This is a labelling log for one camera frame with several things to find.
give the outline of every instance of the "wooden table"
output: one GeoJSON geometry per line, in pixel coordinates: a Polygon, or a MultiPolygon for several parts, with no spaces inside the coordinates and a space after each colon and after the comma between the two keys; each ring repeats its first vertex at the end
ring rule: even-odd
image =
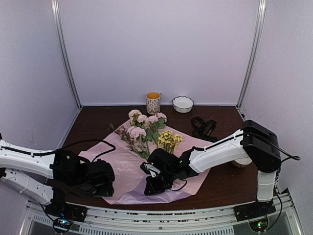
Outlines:
{"type": "MultiPolygon", "coordinates": [[[[139,109],[146,113],[145,106],[114,106],[114,107],[84,107],[71,129],[65,145],[84,139],[104,139],[111,131],[109,123],[115,127],[124,123],[128,112],[139,109]]],[[[190,119],[196,116],[204,120],[214,119],[217,127],[213,136],[218,139],[225,138],[242,126],[242,119],[235,107],[230,106],[195,106],[187,114],[177,113],[172,106],[162,106],[161,111],[168,117],[167,125],[188,135],[192,135],[190,119]]],[[[76,154],[86,151],[96,142],[84,143],[70,148],[76,154]]],[[[63,190],[68,187],[56,182],[48,182],[63,190]]],[[[67,201],[95,207],[106,207],[127,210],[186,210],[201,209],[233,205],[254,201],[257,189],[257,168],[250,164],[246,168],[235,168],[231,163],[222,164],[212,168],[194,196],[175,201],[169,204],[147,205],[110,205],[102,198],[79,198],[67,194],[67,201]]]]}

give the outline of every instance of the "white panel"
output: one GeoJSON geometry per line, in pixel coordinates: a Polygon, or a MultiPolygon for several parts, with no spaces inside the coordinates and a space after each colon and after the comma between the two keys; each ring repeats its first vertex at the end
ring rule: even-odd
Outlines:
{"type": "Polygon", "coordinates": [[[60,0],[82,104],[235,104],[243,84],[258,0],[60,0]]]}
{"type": "Polygon", "coordinates": [[[313,1],[267,1],[261,44],[243,105],[248,118],[278,135],[283,149],[302,157],[300,162],[283,163],[279,186],[290,189],[305,234],[313,234],[312,25],[313,1]]]}
{"type": "MultiPolygon", "coordinates": [[[[0,1],[0,133],[16,145],[54,149],[77,109],[50,0],[0,1]]],[[[19,234],[27,197],[0,183],[0,233],[19,234]]]]}

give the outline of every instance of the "flower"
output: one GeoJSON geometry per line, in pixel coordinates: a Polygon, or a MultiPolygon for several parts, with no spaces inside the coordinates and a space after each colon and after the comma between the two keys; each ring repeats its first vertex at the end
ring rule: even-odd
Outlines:
{"type": "Polygon", "coordinates": [[[164,122],[167,121],[167,117],[166,117],[166,115],[163,114],[163,113],[157,113],[157,114],[156,114],[156,117],[157,117],[158,119],[160,119],[160,118],[164,119],[164,122]]]}
{"type": "Polygon", "coordinates": [[[155,123],[158,121],[158,118],[157,116],[153,115],[153,116],[148,117],[147,121],[151,123],[155,123]]]}
{"type": "Polygon", "coordinates": [[[133,109],[133,110],[131,110],[131,111],[128,113],[128,117],[130,118],[131,121],[133,121],[133,119],[134,119],[135,116],[139,116],[139,115],[141,115],[141,114],[142,114],[142,113],[141,113],[139,110],[133,109]]]}
{"type": "Polygon", "coordinates": [[[137,118],[137,121],[139,123],[143,123],[144,121],[147,121],[148,117],[146,115],[140,114],[137,118]]]}
{"type": "Polygon", "coordinates": [[[146,136],[147,133],[144,129],[140,127],[132,126],[127,130],[127,133],[130,135],[131,138],[137,139],[140,135],[146,136]]]}

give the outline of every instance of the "white bowl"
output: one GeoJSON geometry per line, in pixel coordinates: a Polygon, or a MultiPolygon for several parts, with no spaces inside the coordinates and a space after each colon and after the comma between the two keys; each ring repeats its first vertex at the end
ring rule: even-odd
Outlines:
{"type": "Polygon", "coordinates": [[[194,101],[185,96],[178,96],[173,99],[173,106],[177,112],[185,114],[191,111],[194,101]]]}

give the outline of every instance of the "pink wrapping paper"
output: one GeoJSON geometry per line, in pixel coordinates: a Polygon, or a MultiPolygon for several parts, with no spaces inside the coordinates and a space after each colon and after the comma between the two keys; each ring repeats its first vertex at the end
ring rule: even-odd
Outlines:
{"type": "MultiPolygon", "coordinates": [[[[130,122],[127,121],[123,125],[125,128],[129,128],[130,122]]],[[[191,149],[193,146],[205,147],[212,144],[211,142],[199,140],[197,138],[186,135],[168,126],[166,126],[165,129],[160,130],[160,132],[165,130],[171,130],[173,131],[174,135],[179,134],[183,137],[183,142],[178,145],[177,150],[174,152],[177,157],[180,157],[184,151],[191,149]]],[[[198,176],[188,178],[187,185],[180,191],[166,190],[164,193],[159,195],[145,196],[144,189],[146,186],[145,179],[147,175],[140,169],[140,165],[144,162],[144,160],[134,152],[130,151],[126,147],[127,144],[121,140],[121,138],[116,133],[111,133],[105,138],[105,140],[114,144],[116,147],[115,151],[100,157],[100,159],[103,159],[111,164],[115,173],[115,181],[113,183],[113,197],[103,197],[103,199],[106,200],[109,204],[169,203],[186,198],[191,195],[195,195],[198,192],[203,181],[209,173],[209,170],[207,170],[198,176]]],[[[150,153],[152,153],[156,147],[157,146],[155,144],[151,144],[150,153]]],[[[99,143],[88,151],[81,152],[80,156],[92,160],[96,155],[108,149],[110,149],[109,146],[104,143],[99,143]]],[[[172,188],[178,189],[183,184],[184,181],[176,180],[172,188]]]]}

